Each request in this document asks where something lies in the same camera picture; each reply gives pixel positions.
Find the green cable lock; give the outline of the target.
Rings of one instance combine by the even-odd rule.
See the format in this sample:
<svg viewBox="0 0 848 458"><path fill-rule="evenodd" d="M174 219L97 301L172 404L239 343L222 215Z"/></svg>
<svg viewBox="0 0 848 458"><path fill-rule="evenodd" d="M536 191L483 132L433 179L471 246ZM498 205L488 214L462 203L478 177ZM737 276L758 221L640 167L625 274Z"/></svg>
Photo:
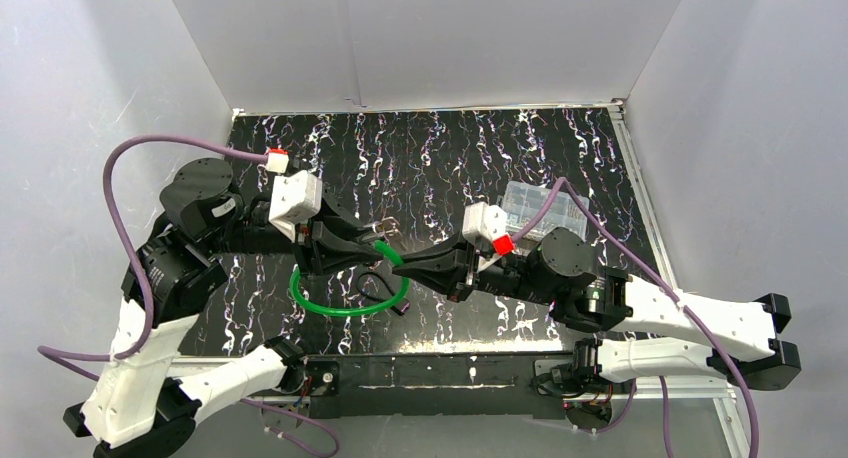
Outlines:
<svg viewBox="0 0 848 458"><path fill-rule="evenodd" d="M384 258L388 259L392 265L400 266L404 264L404 260L402 259L401 255L397 251L395 251L388 243L378 240L373 244L373 247L376 251L380 252ZM306 311L312 313L317 313L323 316L342 318L372 315L381 311L389 310L393 306L399 305L403 300L406 299L406 294L410 287L410 280L406 277L403 277L398 291L393 295L390 300L359 308L332 308L324 305L319 305L307 300L301 292L300 280L300 268L296 266L293 269L293 272L289 279L289 292L299 306L304 308Z"/></svg>

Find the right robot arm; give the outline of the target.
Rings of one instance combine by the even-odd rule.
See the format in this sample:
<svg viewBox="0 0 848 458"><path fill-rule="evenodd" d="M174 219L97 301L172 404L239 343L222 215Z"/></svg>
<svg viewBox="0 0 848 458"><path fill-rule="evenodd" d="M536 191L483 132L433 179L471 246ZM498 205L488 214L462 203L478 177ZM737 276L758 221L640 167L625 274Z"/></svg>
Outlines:
<svg viewBox="0 0 848 458"><path fill-rule="evenodd" d="M708 376L756 391L786 388L800 373L798 347L781 339L786 297L728 302L599 264L578 235L558 227L531 250L485 265L475 241L453 236L410 253L396 275L462 302L473 292L545 305L581 333L568 364L541 372L543 393L579 395L651 376Z"/></svg>

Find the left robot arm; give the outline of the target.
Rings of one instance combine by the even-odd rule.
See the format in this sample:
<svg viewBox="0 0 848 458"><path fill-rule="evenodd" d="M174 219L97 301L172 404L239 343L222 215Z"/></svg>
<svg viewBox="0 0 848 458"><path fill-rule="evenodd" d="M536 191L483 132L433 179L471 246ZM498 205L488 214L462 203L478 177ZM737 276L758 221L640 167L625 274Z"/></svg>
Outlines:
<svg viewBox="0 0 848 458"><path fill-rule="evenodd" d="M305 354L282 336L213 370L170 375L183 339L227 282L221 255L291 255L304 277L384 255L385 244L319 178L290 166L277 172L271 194L246 202L226 161L197 159L160 201L147 241L130 251L109 357L91 395L64 414L75 435L94 438L97 457L169 457L217 412L261 391L305 388Z"/></svg>

